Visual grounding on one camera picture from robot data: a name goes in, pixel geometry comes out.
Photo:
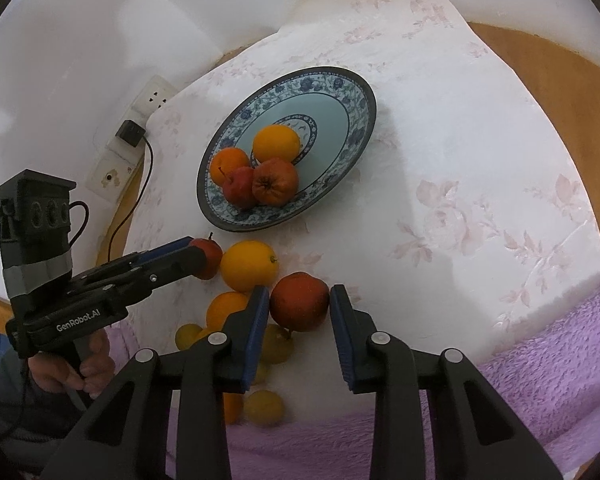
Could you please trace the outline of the black power adapter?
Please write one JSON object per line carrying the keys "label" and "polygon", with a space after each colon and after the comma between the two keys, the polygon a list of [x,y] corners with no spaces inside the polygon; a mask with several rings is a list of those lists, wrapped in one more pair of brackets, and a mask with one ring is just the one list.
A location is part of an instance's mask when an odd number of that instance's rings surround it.
{"label": "black power adapter", "polygon": [[136,148],[145,137],[145,133],[146,129],[143,126],[132,119],[125,119],[118,129],[116,137],[131,148]]}

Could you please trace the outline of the white coax wall plate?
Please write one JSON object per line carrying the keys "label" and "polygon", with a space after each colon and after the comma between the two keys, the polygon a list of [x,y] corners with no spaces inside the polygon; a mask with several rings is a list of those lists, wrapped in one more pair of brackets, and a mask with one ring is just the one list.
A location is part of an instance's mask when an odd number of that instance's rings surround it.
{"label": "white coax wall plate", "polygon": [[106,151],[99,159],[85,186],[100,198],[116,204],[128,186],[135,167],[112,151]]}

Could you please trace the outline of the white wall socket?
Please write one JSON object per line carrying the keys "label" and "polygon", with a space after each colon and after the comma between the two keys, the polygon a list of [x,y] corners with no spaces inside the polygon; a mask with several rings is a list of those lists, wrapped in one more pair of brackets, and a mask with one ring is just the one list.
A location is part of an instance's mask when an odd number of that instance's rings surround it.
{"label": "white wall socket", "polygon": [[178,89],[159,75],[152,76],[145,87],[131,104],[140,116],[148,118],[156,110],[160,110],[178,93]]}

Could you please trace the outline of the blue floral ceramic plate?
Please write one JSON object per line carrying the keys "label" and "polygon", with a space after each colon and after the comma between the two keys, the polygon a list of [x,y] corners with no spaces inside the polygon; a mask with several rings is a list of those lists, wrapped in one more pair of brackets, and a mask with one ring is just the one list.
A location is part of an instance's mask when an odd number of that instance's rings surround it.
{"label": "blue floral ceramic plate", "polygon": [[372,87],[346,68],[305,68],[269,82],[209,141],[196,187],[202,214],[235,233],[298,216],[351,171],[376,116]]}

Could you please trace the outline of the large yellow orange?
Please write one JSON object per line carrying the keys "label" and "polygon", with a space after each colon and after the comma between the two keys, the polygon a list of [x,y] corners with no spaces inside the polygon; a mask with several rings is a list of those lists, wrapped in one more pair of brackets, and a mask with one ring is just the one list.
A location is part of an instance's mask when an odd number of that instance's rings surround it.
{"label": "large yellow orange", "polygon": [[301,151],[297,133],[286,125],[269,125],[260,130],[252,141],[253,156],[258,162],[281,158],[293,162]]}

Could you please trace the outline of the small red apple with stem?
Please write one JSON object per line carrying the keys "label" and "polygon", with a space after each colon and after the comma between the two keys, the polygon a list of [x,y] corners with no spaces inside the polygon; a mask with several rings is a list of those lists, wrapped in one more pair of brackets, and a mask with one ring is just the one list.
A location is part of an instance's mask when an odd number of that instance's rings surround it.
{"label": "small red apple with stem", "polygon": [[253,173],[252,167],[243,166],[225,177],[222,191],[231,205],[239,209],[249,209],[257,203],[252,192]]}

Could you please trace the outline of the small orange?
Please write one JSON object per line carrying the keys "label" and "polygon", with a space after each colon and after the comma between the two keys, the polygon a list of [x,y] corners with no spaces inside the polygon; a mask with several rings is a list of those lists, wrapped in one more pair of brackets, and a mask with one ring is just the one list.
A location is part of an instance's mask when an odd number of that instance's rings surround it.
{"label": "small orange", "polygon": [[224,422],[227,425],[235,425],[242,419],[244,410],[244,396],[240,393],[223,394]]}
{"label": "small orange", "polygon": [[208,327],[203,328],[197,335],[195,338],[195,341],[207,338],[210,334],[212,333],[212,330],[209,330]]}

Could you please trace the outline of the white floral table cover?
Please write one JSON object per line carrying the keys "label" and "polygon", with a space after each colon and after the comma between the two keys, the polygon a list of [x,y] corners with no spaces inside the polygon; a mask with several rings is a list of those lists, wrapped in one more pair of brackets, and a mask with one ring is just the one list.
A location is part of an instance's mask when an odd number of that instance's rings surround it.
{"label": "white floral table cover", "polygon": [[151,117],[155,169],[126,247],[236,243],[198,204],[204,150],[250,94],[317,65],[361,75],[377,122],[332,192],[257,232],[283,274],[341,284],[410,347],[478,363],[600,284],[600,231],[565,145],[449,0],[301,0],[276,34],[193,82]]}

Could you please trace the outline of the large orange pile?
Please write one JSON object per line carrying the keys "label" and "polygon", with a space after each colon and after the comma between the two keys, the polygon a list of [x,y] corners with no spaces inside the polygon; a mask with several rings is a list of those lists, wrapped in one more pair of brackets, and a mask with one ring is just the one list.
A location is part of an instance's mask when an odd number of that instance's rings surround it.
{"label": "large orange pile", "polygon": [[256,286],[272,286],[278,272],[276,253],[260,240],[242,240],[230,246],[220,264],[221,278],[235,292],[250,292]]}

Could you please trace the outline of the purple fluffy towel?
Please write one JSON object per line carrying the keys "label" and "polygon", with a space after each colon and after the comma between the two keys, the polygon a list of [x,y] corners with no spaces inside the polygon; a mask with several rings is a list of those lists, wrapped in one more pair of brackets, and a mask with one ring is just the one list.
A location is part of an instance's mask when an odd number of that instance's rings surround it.
{"label": "purple fluffy towel", "polygon": [[[600,456],[600,287],[564,318],[481,365],[480,372],[566,474]],[[235,479],[365,479],[370,410],[278,428],[228,432]]]}

